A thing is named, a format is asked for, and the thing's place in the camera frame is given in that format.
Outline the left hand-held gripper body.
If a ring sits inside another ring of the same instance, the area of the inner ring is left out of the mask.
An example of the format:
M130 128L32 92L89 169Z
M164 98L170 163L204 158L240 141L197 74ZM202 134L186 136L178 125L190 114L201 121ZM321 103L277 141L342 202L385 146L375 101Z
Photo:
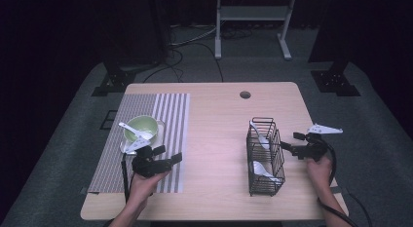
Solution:
M157 173L171 170L171 159L155 160L152 150L153 148L149 145L135 150L136 155L131 161L131 169L134 173L149 178Z

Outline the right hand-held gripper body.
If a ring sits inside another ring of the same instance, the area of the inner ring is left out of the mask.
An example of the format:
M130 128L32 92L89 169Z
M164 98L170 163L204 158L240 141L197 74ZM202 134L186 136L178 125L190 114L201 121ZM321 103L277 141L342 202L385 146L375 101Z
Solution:
M306 146L292 146L291 154L296 156L299 160L304 158L312 158L316 162L324 156L327 152L334 154L334 149L321 138L323 134L342 133L342 129L335 129L319 124L314 124L308 128L307 133L309 139Z

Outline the black wire basket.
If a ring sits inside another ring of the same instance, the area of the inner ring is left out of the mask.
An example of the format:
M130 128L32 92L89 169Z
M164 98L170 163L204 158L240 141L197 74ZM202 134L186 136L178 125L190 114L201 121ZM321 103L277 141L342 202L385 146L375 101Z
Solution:
M254 117L250 121L253 121L260 133L268 139L270 149L267 150L261 146L255 130L248 126L246 156L249 194L251 196L267 195L273 197L285 183L284 156L280 147L280 133L273 118ZM267 172L276 178L280 178L282 183L277 184L265 176L256 175L253 169L254 161L260 162Z

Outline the white ceramic spoon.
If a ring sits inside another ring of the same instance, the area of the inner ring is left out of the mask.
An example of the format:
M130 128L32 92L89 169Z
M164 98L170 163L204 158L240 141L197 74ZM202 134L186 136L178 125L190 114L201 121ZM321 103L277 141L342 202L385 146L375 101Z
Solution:
M256 175L265 176L265 177L269 178L270 180L272 180L273 182L275 182L277 184L282 183L282 180L280 178L276 178L272 174L267 172L266 169L264 168L264 166L258 161L253 162L253 169L254 169L254 173Z
M136 140L138 137L150 140L154 137L150 132L139 131L123 122L119 123L118 126L124 129L124 136L129 140Z
M249 122L249 125L255 130L261 146L262 146L264 149L269 150L269 149L270 149L270 144L269 144L268 139L267 139L266 137L264 137L264 136L260 133L260 131L257 129L257 127L256 127L256 125L255 125L255 123L254 123L253 121L250 121L250 122Z

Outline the light green bowl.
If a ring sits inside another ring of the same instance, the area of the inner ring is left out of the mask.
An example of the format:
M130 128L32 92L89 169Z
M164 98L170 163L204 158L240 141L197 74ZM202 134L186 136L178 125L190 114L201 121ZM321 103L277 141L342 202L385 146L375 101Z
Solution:
M137 116L127 122L127 127L124 128L124 136L128 142L137 140L137 136L130 131L130 128L138 131L140 135L153 143L158 134L158 122L151 116Z

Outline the person's left hand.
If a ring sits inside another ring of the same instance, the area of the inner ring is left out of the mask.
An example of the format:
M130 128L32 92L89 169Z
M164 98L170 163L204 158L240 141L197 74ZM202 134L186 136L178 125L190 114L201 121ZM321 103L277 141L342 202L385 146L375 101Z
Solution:
M134 208L144 207L147 199L156 189L158 182L164 179L168 174L169 172L166 171L147 178L135 173L131 181L128 204Z

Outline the person's right hand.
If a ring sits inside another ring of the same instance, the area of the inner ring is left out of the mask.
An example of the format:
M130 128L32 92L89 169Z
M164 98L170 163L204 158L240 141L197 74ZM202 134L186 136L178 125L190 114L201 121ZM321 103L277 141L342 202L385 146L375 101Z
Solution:
M321 157L317 162L314 159L307 160L307 173L320 198L330 192L331 171L332 163L326 156Z

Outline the white square plate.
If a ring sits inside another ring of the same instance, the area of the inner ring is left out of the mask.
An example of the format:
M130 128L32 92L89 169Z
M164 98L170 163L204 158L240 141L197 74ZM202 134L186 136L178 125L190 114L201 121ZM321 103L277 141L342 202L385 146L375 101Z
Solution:
M156 148L164 144L164 133L165 133L165 124L158 120L158 133L150 139L152 148ZM131 142L127 139L123 139L120 143L120 150L122 153L126 153L126 149L131 145Z

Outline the grey striped placemat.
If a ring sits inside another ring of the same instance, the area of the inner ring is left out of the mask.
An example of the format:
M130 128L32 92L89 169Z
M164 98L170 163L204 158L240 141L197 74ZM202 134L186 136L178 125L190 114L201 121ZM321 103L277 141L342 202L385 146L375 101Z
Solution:
M94 172L89 192L123 193L123 160L126 161L128 176L132 174L131 161L134 155L124 156L120 150L121 141L126 139L124 129L118 126L120 122L127 123L142 115L162 121L165 124L163 145L166 146L166 152L156 159L169 159L177 153L186 152L189 110L189 94L125 95Z

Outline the black metal stand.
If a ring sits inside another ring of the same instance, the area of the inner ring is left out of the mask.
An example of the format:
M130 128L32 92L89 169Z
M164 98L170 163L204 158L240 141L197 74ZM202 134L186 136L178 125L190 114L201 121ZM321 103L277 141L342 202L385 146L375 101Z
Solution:
M345 16L346 7L347 4L341 3L341 0L328 0L309 62L332 62L327 70L311 72L321 93L360 96L357 88L348 81L344 74L351 58L348 20Z
M106 69L95 95L122 93L135 75L167 57L169 24L165 0L89 0L94 45Z

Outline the white metal stand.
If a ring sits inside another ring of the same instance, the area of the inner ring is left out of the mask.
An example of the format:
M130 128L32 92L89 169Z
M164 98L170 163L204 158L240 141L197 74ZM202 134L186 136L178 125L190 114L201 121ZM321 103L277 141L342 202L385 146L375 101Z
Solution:
M285 6L222 6L216 0L216 21L214 57L222 58L221 25L226 21L282 21L282 32L277 35L283 58L292 60L285 37L292 17L296 0L289 0Z

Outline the black floor frame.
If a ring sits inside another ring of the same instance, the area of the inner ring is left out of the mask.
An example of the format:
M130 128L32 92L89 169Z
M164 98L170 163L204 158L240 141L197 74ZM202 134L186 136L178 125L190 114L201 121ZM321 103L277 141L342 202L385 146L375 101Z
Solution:
M99 128L103 131L110 131L115 121L116 115L116 110L108 110Z

